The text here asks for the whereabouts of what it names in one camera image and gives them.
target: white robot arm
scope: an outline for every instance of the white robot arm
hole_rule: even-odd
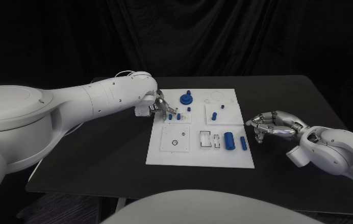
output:
[[[0,86],[0,182],[42,160],[73,126],[132,106],[135,116],[174,113],[147,72],[56,90]]]
[[[298,167],[310,161],[333,175],[353,179],[353,133],[320,126],[310,127],[292,114],[275,111],[255,116],[248,122],[255,127],[255,139],[262,143],[265,135],[277,135],[300,145],[287,152]]]

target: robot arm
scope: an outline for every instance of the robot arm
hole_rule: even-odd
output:
[[[130,107],[135,116],[174,112],[163,98],[147,72],[56,90],[0,86],[0,182],[40,161],[78,124]]]
[[[275,111],[262,113],[248,122],[255,127],[255,139],[277,135],[300,142],[287,153],[298,167],[310,163],[333,175],[353,179],[353,133],[326,127],[310,127],[292,114]]]

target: black curtain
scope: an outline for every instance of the black curtain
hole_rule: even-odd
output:
[[[302,74],[349,125],[351,3],[0,0],[0,84],[53,89],[127,69],[154,76]]]

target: black table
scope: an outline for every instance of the black table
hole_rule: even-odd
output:
[[[156,78],[160,89],[233,88],[243,120],[268,111],[297,115],[311,126],[346,129],[304,76]],[[27,191],[143,198],[177,189],[235,193],[292,210],[353,213],[353,181],[311,163],[297,168],[292,142],[262,144],[245,127],[255,169],[145,165],[153,117],[128,109],[86,122],[43,159]]]

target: white board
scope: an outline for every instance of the white board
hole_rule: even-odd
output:
[[[180,103],[180,96],[186,94],[187,89],[161,90],[164,99],[171,108],[179,109],[179,113],[192,114],[192,123],[177,121],[168,122],[163,120],[161,113],[154,115],[150,147],[145,164],[151,165],[179,165],[179,166],[203,166],[203,167],[226,167],[226,168],[255,168],[251,154],[251,147],[243,129],[243,121],[239,113],[239,105],[233,89],[189,89],[193,96],[193,103],[183,105]],[[206,124],[206,105],[225,105],[229,114],[238,114],[236,125],[207,125]],[[177,135],[164,136],[163,127],[170,126],[170,131],[176,131]],[[177,127],[189,127],[189,151],[180,152],[173,145],[168,144],[167,152],[161,151],[161,143],[171,143],[176,136],[180,136]],[[200,131],[210,132],[212,148],[203,149],[200,147]],[[235,141],[235,150],[225,148],[225,133],[232,132]],[[213,138],[219,135],[220,148],[215,148]],[[242,150],[241,137],[245,137],[248,150]]]

